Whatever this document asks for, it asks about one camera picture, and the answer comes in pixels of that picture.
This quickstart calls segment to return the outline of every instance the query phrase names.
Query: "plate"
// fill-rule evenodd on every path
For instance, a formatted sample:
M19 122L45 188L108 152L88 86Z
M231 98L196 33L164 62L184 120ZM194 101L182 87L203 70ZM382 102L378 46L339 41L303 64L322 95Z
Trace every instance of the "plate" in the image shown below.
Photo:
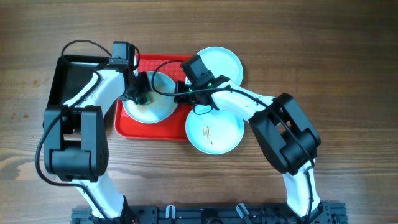
M216 78L224 75L238 86L242 84L243 66L238 56L232 51L224 47L208 47L199 51L197 55L201 57L207 69L211 70Z
M154 72L147 72L147 74L149 80L152 80ZM156 72L154 85L156 89L161 92L174 93L174 81L161 72ZM132 100L123 101L123 108L126 110L126 113L138 122L153 124L163 121L168 118L177 107L177 104L174 103L174 96L164 96L154 91L147 94L147 97L151 101L148 105L137 105Z
M198 105L195 111L205 113L209 106ZM193 110L188 114L185 131L189 141L207 154L223 154L234 149L242 140L244 121L229 111L212 110L197 115Z

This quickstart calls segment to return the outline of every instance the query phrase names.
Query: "white disc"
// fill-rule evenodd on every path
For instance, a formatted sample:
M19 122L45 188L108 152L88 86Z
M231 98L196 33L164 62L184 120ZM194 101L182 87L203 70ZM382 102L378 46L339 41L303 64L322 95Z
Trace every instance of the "white disc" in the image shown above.
M195 111L205 113L209 106L198 105ZM202 152L223 154L234 149L242 140L244 133L243 119L228 111L212 110L204 115L197 115L193 110L185 122L185 131L189 141Z
M242 84L243 66L238 56L232 51L224 47L208 47L199 51L197 55L201 57L206 68L211 70L216 78L224 75L238 86Z
M153 73L147 72L150 81ZM154 85L156 90L174 93L174 81L161 72L156 72ZM152 90L147 93L147 97L151 102L148 105L136 105L132 100L123 101L124 110L132 119L146 124L157 123L168 118L177 107L177 104L174 103L174 96L160 95Z

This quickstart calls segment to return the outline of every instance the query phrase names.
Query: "black machine base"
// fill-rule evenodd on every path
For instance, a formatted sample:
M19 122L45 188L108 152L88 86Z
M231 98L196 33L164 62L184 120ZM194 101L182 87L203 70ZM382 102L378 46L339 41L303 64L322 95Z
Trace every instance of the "black machine base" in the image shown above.
M131 206L138 216L137 224L246 224L235 207L163 207ZM299 224L286 203L246 206L253 224ZM322 202L313 211L312 224L347 224L345 204ZM71 224L93 224L91 209L73 209Z

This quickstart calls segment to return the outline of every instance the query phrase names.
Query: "wooden floor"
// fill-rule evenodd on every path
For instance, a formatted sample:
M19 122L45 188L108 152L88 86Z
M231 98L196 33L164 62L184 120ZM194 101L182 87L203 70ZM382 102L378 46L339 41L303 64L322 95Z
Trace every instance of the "wooden floor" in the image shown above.
M114 40L141 52L232 50L243 86L296 97L318 129L322 200L346 203L350 223L398 222L398 4L394 1L0 1L0 223L68 223L87 205L34 169L61 48ZM69 54L102 55L76 44ZM109 173L130 205L284 202L282 176L246 126L233 151L189 142L130 141L107 127Z

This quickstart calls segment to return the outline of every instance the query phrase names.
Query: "red board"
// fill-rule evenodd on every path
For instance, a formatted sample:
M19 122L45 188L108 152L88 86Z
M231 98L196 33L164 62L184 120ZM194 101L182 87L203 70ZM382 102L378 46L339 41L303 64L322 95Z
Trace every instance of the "red board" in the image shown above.
M141 54L138 71L154 71L160 64L169 60L187 60L190 55L157 55ZM173 81L185 81L180 63L171 63L162 67L159 72L168 75ZM175 111L165 120L154 124L143 124L132 118L123 108L122 101L116 104L114 128L118 134L129 139L158 139L188 141L185 133L185 120L192 110L190 105L178 105Z

